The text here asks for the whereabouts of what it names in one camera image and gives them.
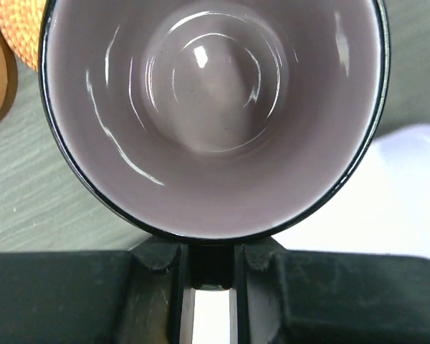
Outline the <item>purple mug black handle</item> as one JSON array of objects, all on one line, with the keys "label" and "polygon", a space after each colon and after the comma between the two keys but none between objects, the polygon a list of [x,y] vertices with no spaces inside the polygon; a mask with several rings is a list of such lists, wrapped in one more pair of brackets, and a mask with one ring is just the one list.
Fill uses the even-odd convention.
[{"label": "purple mug black handle", "polygon": [[241,244],[313,215],[373,139],[382,1],[48,1],[39,86],[54,140],[146,232]]}]

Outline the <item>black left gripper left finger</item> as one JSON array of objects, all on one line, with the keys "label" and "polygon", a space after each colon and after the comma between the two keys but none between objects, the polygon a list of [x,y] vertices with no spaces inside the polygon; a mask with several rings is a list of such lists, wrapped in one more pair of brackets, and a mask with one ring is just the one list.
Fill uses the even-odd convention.
[{"label": "black left gripper left finger", "polygon": [[187,249],[0,253],[0,343],[177,343]]}]

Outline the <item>woven rattan coaster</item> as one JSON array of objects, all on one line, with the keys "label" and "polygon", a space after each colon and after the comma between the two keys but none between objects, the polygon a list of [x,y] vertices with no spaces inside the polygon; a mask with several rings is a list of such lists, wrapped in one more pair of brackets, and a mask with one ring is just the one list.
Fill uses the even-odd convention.
[{"label": "woven rattan coaster", "polygon": [[45,0],[0,0],[0,30],[13,53],[38,70],[39,33]]}]

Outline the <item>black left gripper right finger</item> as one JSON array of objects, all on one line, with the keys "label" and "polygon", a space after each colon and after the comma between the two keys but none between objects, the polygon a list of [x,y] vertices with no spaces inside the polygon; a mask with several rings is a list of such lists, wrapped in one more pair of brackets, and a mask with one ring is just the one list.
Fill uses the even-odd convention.
[{"label": "black left gripper right finger", "polygon": [[430,260],[295,251],[273,239],[234,250],[238,343],[430,343]]}]

